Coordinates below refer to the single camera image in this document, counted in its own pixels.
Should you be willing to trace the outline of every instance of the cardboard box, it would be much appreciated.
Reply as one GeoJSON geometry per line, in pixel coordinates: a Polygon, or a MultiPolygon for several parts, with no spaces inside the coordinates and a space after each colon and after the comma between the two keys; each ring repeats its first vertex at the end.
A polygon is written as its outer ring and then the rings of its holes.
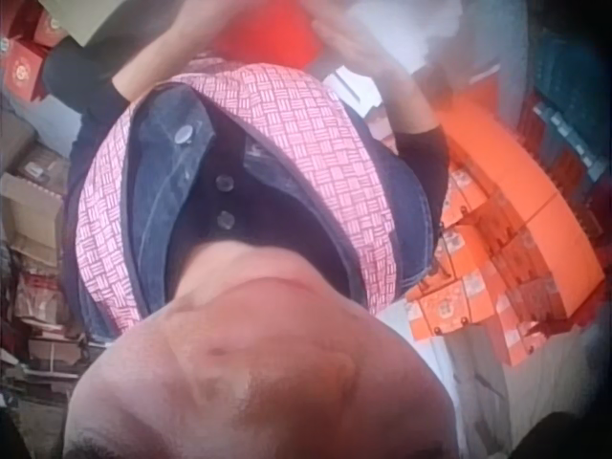
{"type": "Polygon", "coordinates": [[[13,113],[0,112],[0,175],[11,170],[34,142],[34,128],[13,113]]]}
{"type": "Polygon", "coordinates": [[[42,186],[53,194],[65,196],[69,168],[68,160],[38,144],[21,160],[14,175],[42,186]]]}
{"type": "Polygon", "coordinates": [[[34,33],[34,41],[41,46],[53,48],[66,36],[68,34],[61,28],[59,21],[53,19],[46,11],[43,11],[34,33]]]}
{"type": "Polygon", "coordinates": [[[7,57],[4,83],[11,93],[25,101],[45,97],[42,66],[47,50],[33,43],[17,40],[7,57]]]}
{"type": "Polygon", "coordinates": [[[0,179],[2,237],[28,257],[56,267],[61,248],[62,198],[5,173],[0,179]]]}

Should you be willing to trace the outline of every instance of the red box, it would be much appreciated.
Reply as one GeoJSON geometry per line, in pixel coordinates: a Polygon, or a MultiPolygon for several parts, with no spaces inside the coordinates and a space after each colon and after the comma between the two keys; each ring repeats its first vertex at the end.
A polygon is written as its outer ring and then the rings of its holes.
{"type": "Polygon", "coordinates": [[[53,48],[67,35],[66,31],[59,25],[59,22],[53,19],[46,11],[43,11],[34,33],[34,41],[47,48],[53,48]]]}
{"type": "Polygon", "coordinates": [[[0,2],[0,68],[4,69],[16,38],[32,38],[42,8],[33,0],[0,2]]]}
{"type": "Polygon", "coordinates": [[[7,58],[4,75],[7,89],[25,101],[44,98],[41,73],[46,56],[47,50],[42,47],[20,40],[15,41],[7,58]]]}

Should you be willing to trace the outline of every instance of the label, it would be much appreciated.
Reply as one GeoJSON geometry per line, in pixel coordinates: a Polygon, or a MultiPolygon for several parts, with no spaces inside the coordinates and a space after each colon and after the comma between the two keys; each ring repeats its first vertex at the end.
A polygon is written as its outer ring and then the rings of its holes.
{"type": "Polygon", "coordinates": [[[553,278],[548,277],[544,281],[544,286],[546,288],[546,293],[548,295],[557,295],[558,294],[557,283],[555,282],[555,280],[553,278]]]}
{"type": "Polygon", "coordinates": [[[465,169],[455,170],[452,173],[452,178],[454,179],[456,184],[460,188],[463,188],[463,189],[465,189],[468,186],[470,186],[471,184],[473,184],[473,180],[471,179],[471,176],[469,175],[469,173],[465,169]]]}
{"type": "Polygon", "coordinates": [[[5,36],[3,36],[2,39],[0,40],[0,53],[5,55],[6,53],[9,52],[10,48],[11,48],[11,41],[5,36]]]}
{"type": "Polygon", "coordinates": [[[59,24],[59,21],[53,18],[51,19],[51,21],[49,21],[49,27],[51,28],[53,32],[58,32],[58,30],[61,29],[61,25],[59,24]]]}
{"type": "Polygon", "coordinates": [[[453,317],[455,314],[455,307],[448,300],[442,301],[438,305],[438,316],[444,320],[453,317]]]}
{"type": "Polygon", "coordinates": [[[455,231],[445,232],[444,242],[447,244],[447,250],[450,254],[456,253],[466,246],[466,240],[461,234],[455,231]]]}
{"type": "Polygon", "coordinates": [[[463,278],[463,285],[466,289],[466,295],[468,298],[474,298],[487,290],[485,279],[482,278],[482,275],[478,271],[466,275],[463,278]]]}
{"type": "Polygon", "coordinates": [[[40,179],[45,173],[45,169],[43,169],[36,163],[27,163],[25,170],[31,177],[34,177],[36,180],[40,179]]]}
{"type": "Polygon", "coordinates": [[[518,330],[510,330],[504,334],[504,339],[506,340],[506,346],[510,348],[520,342],[520,334],[518,330]]]}
{"type": "Polygon", "coordinates": [[[559,126],[563,123],[563,117],[559,112],[556,112],[555,115],[551,118],[551,121],[555,126],[559,126]]]}
{"type": "Polygon", "coordinates": [[[495,303],[495,311],[502,314],[504,311],[512,307],[510,299],[506,295],[501,295],[495,303]]]}
{"type": "Polygon", "coordinates": [[[408,320],[418,320],[423,318],[423,311],[421,311],[421,306],[416,301],[410,301],[406,304],[406,311],[408,312],[408,320]]]}

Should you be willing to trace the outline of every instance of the stacked shoeboxes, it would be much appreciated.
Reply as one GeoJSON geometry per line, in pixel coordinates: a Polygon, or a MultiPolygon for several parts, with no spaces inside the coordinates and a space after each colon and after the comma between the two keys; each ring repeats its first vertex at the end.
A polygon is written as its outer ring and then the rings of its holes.
{"type": "Polygon", "coordinates": [[[571,317],[601,285],[601,265],[553,182],[491,114],[457,98],[439,116],[451,179],[461,170],[479,191],[443,218],[430,276],[407,296],[410,326],[424,339],[480,323],[518,364],[545,342],[538,324],[571,317]]]}
{"type": "Polygon", "coordinates": [[[5,87],[25,101],[42,99],[44,60],[66,33],[35,0],[3,0],[0,8],[5,87]]]}

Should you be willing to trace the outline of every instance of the white sticker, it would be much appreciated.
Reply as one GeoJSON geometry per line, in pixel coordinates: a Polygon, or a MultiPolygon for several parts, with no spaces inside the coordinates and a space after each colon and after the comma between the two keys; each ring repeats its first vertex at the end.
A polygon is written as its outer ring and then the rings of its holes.
{"type": "Polygon", "coordinates": [[[557,283],[555,282],[555,280],[553,278],[548,277],[546,279],[546,281],[544,282],[544,285],[546,287],[546,293],[548,295],[556,295],[556,294],[558,294],[557,283]]]}
{"type": "Polygon", "coordinates": [[[504,334],[504,338],[506,339],[506,346],[513,347],[515,344],[520,342],[520,334],[518,330],[510,330],[504,334]]]}
{"type": "Polygon", "coordinates": [[[455,180],[455,183],[462,189],[465,189],[471,184],[473,184],[471,176],[465,169],[455,170],[452,173],[452,178],[455,180]]]}
{"type": "Polygon", "coordinates": [[[448,319],[453,317],[454,314],[455,307],[453,306],[452,302],[444,300],[438,305],[438,316],[440,316],[440,318],[448,319]]]}
{"type": "Polygon", "coordinates": [[[416,301],[410,301],[406,304],[406,311],[408,312],[408,320],[411,322],[413,320],[419,320],[423,318],[423,311],[421,311],[421,306],[416,301]]]}
{"type": "Polygon", "coordinates": [[[498,314],[503,313],[504,311],[506,311],[508,308],[511,308],[511,307],[512,307],[512,304],[510,302],[510,299],[506,295],[501,295],[497,299],[497,302],[495,303],[495,311],[497,311],[498,314]]]}
{"type": "Polygon", "coordinates": [[[529,232],[523,231],[521,233],[520,238],[523,241],[523,247],[525,249],[535,249],[535,248],[537,248],[536,241],[534,240],[533,236],[529,232]]]}
{"type": "Polygon", "coordinates": [[[41,166],[39,166],[36,163],[27,163],[25,169],[26,169],[26,172],[31,177],[34,177],[36,180],[40,179],[45,173],[45,169],[43,169],[41,166]]]}
{"type": "Polygon", "coordinates": [[[482,278],[482,274],[479,271],[466,275],[463,278],[463,285],[468,298],[474,298],[487,290],[485,279],[482,278]]]}
{"type": "Polygon", "coordinates": [[[572,131],[572,128],[567,124],[563,124],[558,129],[558,133],[563,137],[567,137],[571,131],[572,131]]]}
{"type": "Polygon", "coordinates": [[[6,54],[9,51],[10,47],[11,47],[11,41],[5,36],[3,36],[2,39],[0,40],[0,53],[2,53],[3,55],[6,54]]]}
{"type": "Polygon", "coordinates": [[[456,253],[466,246],[466,240],[461,234],[455,231],[445,232],[444,242],[447,244],[447,250],[450,254],[456,253]]]}
{"type": "Polygon", "coordinates": [[[563,117],[559,112],[556,112],[555,115],[551,118],[551,121],[555,126],[559,126],[563,123],[563,117]]]}

